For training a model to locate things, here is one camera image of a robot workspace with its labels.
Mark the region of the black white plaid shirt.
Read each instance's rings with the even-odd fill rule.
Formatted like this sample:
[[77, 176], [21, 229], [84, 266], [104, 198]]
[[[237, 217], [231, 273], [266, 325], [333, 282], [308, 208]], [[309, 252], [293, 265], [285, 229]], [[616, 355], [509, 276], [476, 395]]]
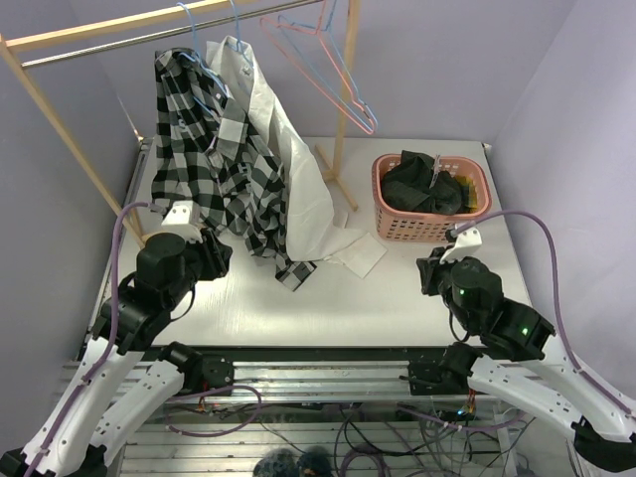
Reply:
[[294, 261], [287, 253], [288, 190], [282, 161], [195, 51], [160, 52], [154, 68], [158, 167], [153, 201], [164, 207], [193, 201], [205, 226], [243, 238], [253, 256], [273, 259], [276, 279], [296, 290], [316, 266]]

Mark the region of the blue wire hanger plaid shirt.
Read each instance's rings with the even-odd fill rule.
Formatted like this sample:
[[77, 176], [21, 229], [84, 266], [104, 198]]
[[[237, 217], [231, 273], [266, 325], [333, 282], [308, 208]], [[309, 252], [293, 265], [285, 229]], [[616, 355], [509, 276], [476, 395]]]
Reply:
[[177, 2], [176, 5], [185, 12], [189, 20], [190, 31], [191, 31], [192, 42], [193, 42], [193, 54], [190, 55], [186, 53], [181, 53], [180, 56], [188, 60], [193, 65], [197, 65], [199, 69], [201, 70], [201, 73], [205, 77], [207, 77], [209, 80], [212, 80], [213, 83], [224, 93], [224, 94], [219, 94], [218, 98], [216, 99], [216, 105], [222, 106], [222, 100], [227, 99], [227, 93], [229, 92], [229, 90], [227, 86], [223, 83], [223, 81], [205, 64], [204, 60], [201, 57], [200, 50], [199, 50], [197, 27], [195, 25], [193, 15], [189, 7], [182, 2]]

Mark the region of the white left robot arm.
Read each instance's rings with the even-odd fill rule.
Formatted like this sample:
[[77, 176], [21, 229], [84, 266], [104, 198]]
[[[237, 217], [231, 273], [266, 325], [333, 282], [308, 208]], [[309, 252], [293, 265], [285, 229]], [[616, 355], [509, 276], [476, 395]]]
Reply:
[[115, 396], [172, 312], [200, 281], [229, 271], [232, 250], [209, 231], [191, 239], [172, 232], [151, 237], [136, 269], [114, 281], [95, 320], [76, 374], [47, 421], [22, 448], [4, 453], [6, 476], [103, 476], [126, 439], [164, 402], [202, 391], [213, 381], [203, 356], [173, 342], [144, 378]]

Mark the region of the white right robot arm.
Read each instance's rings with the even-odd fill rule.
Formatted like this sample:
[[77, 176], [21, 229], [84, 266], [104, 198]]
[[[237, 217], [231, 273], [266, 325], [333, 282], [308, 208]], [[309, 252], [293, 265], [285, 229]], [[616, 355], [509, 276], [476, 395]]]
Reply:
[[595, 467], [635, 467], [635, 421], [616, 391], [595, 388], [574, 365], [555, 327], [532, 307], [507, 298], [501, 277], [475, 257], [448, 262], [437, 247], [416, 262], [421, 292], [439, 297], [471, 337], [448, 346], [429, 387], [500, 398], [548, 422]]

